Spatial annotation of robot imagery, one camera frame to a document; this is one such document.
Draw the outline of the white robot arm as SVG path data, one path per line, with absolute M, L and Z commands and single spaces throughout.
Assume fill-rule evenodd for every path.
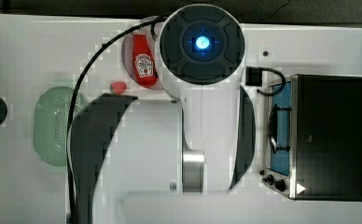
M 134 193 L 228 191 L 251 163 L 255 118 L 242 87 L 241 24 L 207 4 L 155 22 L 161 93 L 104 93 L 71 122 L 70 224 L 126 224 L 124 201 Z

